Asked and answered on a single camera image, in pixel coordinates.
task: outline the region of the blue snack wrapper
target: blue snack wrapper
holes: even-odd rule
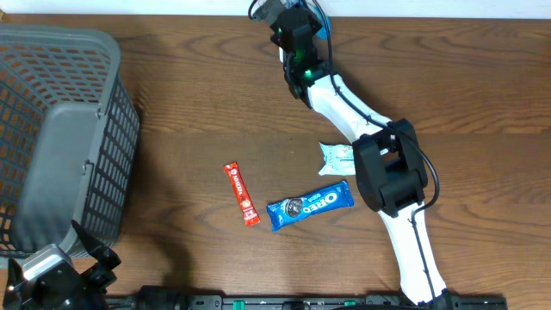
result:
[[[272,230],[277,232],[282,227],[304,220],[310,215],[352,206],[354,200],[348,182],[344,180],[301,197],[270,203],[266,209],[272,219]]]

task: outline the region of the gray plastic basket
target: gray plastic basket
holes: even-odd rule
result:
[[[71,220],[117,240],[139,132],[120,62],[99,31],[0,25],[1,257],[84,256]]]

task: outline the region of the red wrapper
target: red wrapper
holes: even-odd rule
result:
[[[230,182],[232,182],[233,191],[235,192],[235,196],[238,198],[241,212],[243,212],[243,220],[245,220],[245,225],[253,226],[260,223],[260,217],[258,216],[255,207],[252,205],[249,192],[247,192],[241,173],[239,173],[238,163],[235,162],[227,164],[224,166],[224,171],[230,178]]]

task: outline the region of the wood grain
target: wood grain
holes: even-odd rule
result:
[[[353,208],[270,231],[267,202],[341,179],[318,176],[318,142],[345,140],[290,96],[263,24],[80,15],[7,22],[98,28],[121,46],[143,129],[111,294],[144,284],[227,295],[399,289],[386,229],[356,189]],[[333,20],[345,82],[382,114],[410,120],[438,169],[441,199],[427,222],[443,278],[462,294],[504,295],[510,309],[551,304],[550,27]],[[253,228],[222,170],[233,160],[263,219]],[[90,264],[76,261],[80,270]]]

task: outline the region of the green connector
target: green connector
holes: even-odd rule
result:
[[[245,302],[244,301],[234,301],[233,302],[233,310],[245,310]]]

